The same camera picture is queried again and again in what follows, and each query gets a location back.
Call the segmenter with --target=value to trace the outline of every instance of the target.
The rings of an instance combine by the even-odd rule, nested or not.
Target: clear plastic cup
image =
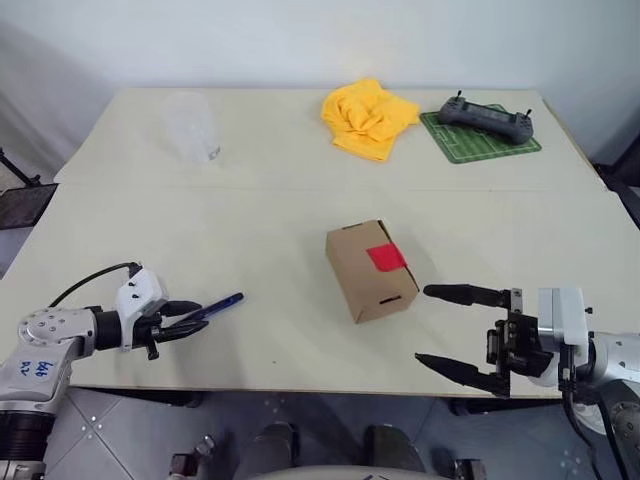
[[[220,143],[204,95],[172,93],[162,105],[162,116],[169,138],[185,161],[208,163],[218,157]]]

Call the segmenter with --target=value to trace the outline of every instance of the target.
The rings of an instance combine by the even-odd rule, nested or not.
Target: red label
[[[368,248],[367,253],[371,260],[373,260],[376,268],[381,272],[391,272],[407,266],[407,262],[404,261],[402,253],[400,253],[398,247],[393,243]]]

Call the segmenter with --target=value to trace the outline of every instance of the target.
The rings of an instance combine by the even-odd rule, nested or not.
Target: table
[[[525,289],[580,285],[592,329],[637,331],[640,234],[614,194],[511,191],[184,188],[62,184],[0,288],[0,351],[19,318],[104,266],[141,260],[174,299],[246,301],[196,336],[97,352],[73,383],[119,388],[276,389],[478,395],[422,367],[415,352],[477,364],[504,312],[420,295],[410,309],[355,325],[324,256],[327,231],[382,218],[420,285]],[[63,306],[113,305],[114,274]],[[515,396],[556,396],[514,378]]]
[[[222,188],[512,190],[602,192],[606,188],[534,91],[465,90],[469,100],[533,109],[542,151],[530,155],[449,163],[422,125],[402,133],[386,164],[374,164],[331,145],[320,118],[326,90],[197,89],[220,130],[220,166],[179,160],[161,117],[176,89],[127,89],[56,176],[75,185]],[[453,90],[394,90],[438,110]]]
[[[47,212],[0,284],[0,351],[18,319],[85,275],[140,260],[173,299],[246,301],[198,335],[77,362],[76,385],[478,395],[422,367],[415,352],[484,365],[485,333],[503,312],[420,295],[392,317],[355,325],[325,234],[382,218],[420,285],[525,289],[580,285],[591,328],[636,331],[640,234],[533,91],[466,91],[478,103],[532,108],[541,152],[450,164],[422,125],[375,164],[331,145],[323,90],[198,90],[220,127],[221,164],[179,160],[160,111],[172,89],[127,89],[59,172]],[[400,90],[436,110],[449,90]],[[69,297],[113,305],[124,274]],[[556,396],[514,378],[516,396]]]

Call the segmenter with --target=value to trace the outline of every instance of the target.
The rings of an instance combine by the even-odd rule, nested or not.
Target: yellow cloth
[[[322,118],[333,132],[333,144],[374,162],[386,162],[393,143],[410,124],[418,123],[420,106],[365,78],[332,92]]]

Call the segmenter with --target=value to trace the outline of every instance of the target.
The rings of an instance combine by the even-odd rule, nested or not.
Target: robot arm
[[[487,362],[496,366],[494,373],[483,374],[474,365],[449,358],[416,354],[422,364],[454,382],[504,398],[511,393],[512,372],[534,383],[557,385],[572,427],[590,449],[572,408],[574,401],[597,403],[623,478],[630,478],[631,471],[640,474],[640,336],[589,332],[585,312],[591,312],[577,288],[541,289],[539,318],[522,314],[519,289],[428,285],[424,293],[508,312],[506,320],[498,320],[487,332]]]
[[[47,437],[69,386],[72,362],[96,350],[143,346],[153,360],[159,356],[156,342],[187,337],[208,324],[200,304],[167,301],[158,278],[136,270],[118,290],[115,311],[50,307],[19,322],[18,346],[0,366],[0,479],[43,478]],[[161,326],[163,316],[189,312],[177,324]]]

